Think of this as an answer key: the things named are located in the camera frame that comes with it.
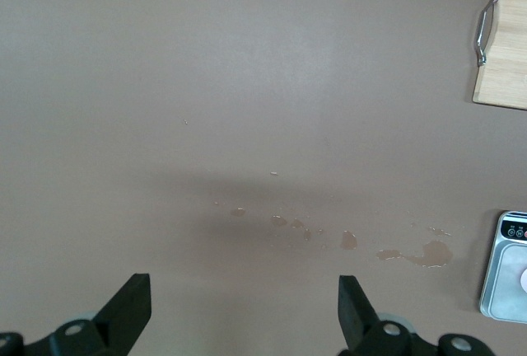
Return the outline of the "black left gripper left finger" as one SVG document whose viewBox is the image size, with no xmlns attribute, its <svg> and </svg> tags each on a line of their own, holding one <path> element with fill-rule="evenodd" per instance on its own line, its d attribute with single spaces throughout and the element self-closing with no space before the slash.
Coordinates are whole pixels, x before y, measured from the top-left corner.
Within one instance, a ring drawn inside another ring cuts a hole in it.
<svg viewBox="0 0 527 356">
<path fill-rule="evenodd" d="M 149 274 L 133 274 L 91 319 L 63 324 L 25 355 L 127 355 L 152 316 Z"/>
</svg>

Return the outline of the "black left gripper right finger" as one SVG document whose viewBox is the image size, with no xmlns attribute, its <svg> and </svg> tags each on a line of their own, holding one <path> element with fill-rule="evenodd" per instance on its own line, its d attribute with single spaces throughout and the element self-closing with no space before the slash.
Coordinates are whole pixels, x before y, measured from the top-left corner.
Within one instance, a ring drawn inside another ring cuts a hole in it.
<svg viewBox="0 0 527 356">
<path fill-rule="evenodd" d="M 380 317 L 356 277 L 338 280 L 338 321 L 347 348 L 342 355 L 435 355 L 399 318 Z"/>
</svg>

